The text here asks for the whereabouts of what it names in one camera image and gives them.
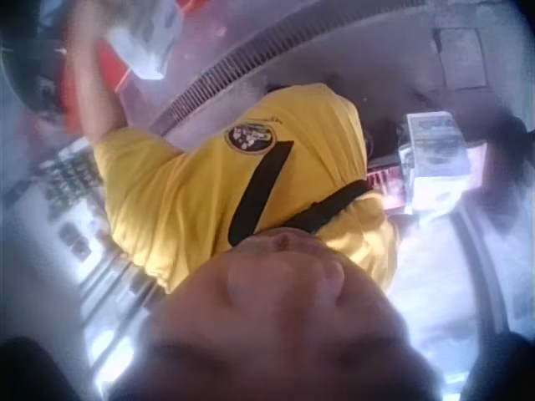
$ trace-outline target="shoulder strap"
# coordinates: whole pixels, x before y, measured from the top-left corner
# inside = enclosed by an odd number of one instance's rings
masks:
[[[292,147],[292,141],[277,142],[258,163],[228,229],[228,242],[232,246],[236,246],[254,234],[275,186],[275,181],[290,156]]]
[[[228,242],[232,246],[254,234],[292,147],[292,141],[277,142],[252,173],[228,230]],[[365,180],[354,181],[326,199],[313,203],[279,227],[298,228],[313,234],[368,191],[370,187]]]

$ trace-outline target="yellow shirt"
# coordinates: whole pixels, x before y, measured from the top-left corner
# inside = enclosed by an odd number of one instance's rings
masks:
[[[243,191],[276,141],[294,142],[258,222],[277,226],[366,177],[357,110],[322,84],[265,96],[236,123],[191,153],[138,129],[95,148],[112,237],[172,292],[213,255],[230,248],[228,229]],[[317,235],[383,288],[395,269],[396,234],[380,194],[370,192]]]

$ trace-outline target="money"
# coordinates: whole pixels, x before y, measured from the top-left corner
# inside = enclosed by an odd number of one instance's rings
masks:
[[[471,165],[462,133],[445,111],[408,114],[406,118],[411,152],[400,149],[400,158],[402,165],[404,159],[413,165],[404,168],[412,186],[411,207],[447,213],[470,180]]]

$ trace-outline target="person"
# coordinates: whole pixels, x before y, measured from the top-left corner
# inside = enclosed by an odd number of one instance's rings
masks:
[[[69,58],[114,240],[170,294],[112,399],[434,399],[386,289],[398,231],[365,184],[355,107],[322,84],[265,96],[192,152],[128,128],[97,2]]]

